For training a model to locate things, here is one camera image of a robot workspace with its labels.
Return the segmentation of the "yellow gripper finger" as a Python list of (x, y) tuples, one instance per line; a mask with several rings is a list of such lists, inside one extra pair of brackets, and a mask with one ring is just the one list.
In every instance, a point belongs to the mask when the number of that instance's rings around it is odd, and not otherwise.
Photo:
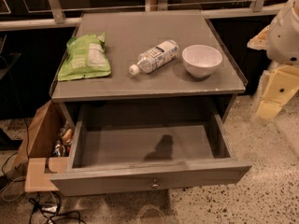
[(299, 91), (299, 68), (283, 65), (269, 74), (256, 115), (260, 119), (274, 119)]

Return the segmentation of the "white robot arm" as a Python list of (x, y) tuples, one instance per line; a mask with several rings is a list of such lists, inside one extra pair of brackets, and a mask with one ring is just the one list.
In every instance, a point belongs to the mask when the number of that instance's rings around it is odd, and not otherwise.
[(269, 73), (256, 115), (274, 119), (299, 90), (299, 0), (289, 0), (252, 40), (278, 67)]

